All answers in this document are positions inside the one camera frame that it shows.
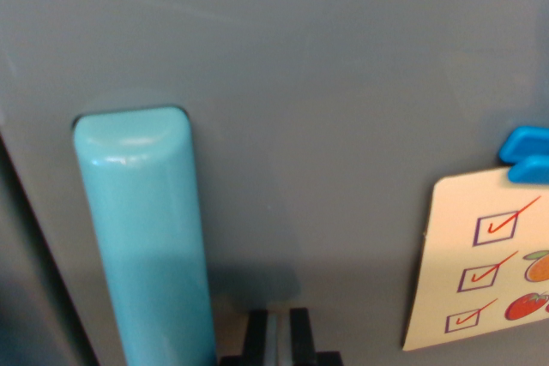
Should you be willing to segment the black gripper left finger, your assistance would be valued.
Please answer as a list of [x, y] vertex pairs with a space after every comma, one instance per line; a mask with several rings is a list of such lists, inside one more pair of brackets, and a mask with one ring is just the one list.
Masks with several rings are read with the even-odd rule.
[[242, 350], [243, 365], [278, 364], [277, 323], [277, 316], [265, 309], [249, 313]]

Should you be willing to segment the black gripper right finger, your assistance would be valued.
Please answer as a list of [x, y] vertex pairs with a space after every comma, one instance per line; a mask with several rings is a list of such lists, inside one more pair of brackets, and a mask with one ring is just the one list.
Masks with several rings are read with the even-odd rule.
[[317, 365], [309, 311], [290, 309], [279, 331], [279, 365]]

